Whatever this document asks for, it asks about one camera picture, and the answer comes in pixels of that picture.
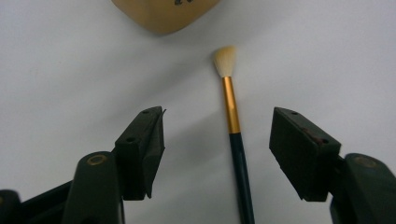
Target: tan object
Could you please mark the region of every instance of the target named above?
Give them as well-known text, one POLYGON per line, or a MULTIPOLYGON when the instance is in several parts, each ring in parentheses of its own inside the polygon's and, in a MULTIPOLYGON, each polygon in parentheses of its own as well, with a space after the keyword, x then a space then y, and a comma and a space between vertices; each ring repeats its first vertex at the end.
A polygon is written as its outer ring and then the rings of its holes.
POLYGON ((112 0, 131 19, 157 34, 189 25, 219 0, 112 0))

